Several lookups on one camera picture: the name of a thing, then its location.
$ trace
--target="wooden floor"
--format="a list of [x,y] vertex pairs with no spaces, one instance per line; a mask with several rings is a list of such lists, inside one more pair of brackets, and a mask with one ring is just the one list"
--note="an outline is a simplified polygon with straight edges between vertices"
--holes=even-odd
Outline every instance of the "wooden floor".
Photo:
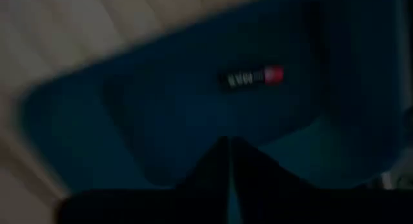
[[[5,181],[0,196],[21,194],[27,203],[50,208],[69,193],[18,131],[15,105],[21,94],[45,79],[248,1],[0,0],[0,180]],[[38,219],[33,210],[17,215],[12,207],[19,205],[0,200],[0,224],[24,223],[22,216]],[[40,207],[38,213],[48,211]]]

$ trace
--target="blue fabric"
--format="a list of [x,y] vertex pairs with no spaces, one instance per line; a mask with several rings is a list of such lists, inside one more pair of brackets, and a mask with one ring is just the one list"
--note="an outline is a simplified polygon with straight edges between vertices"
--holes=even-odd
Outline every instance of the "blue fabric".
[[[303,15],[314,1],[328,10],[326,61]],[[352,186],[401,148],[398,10],[261,0],[42,85],[23,127],[74,191],[172,186],[219,136],[245,138],[317,186]],[[282,85],[218,90],[218,72],[274,64]]]

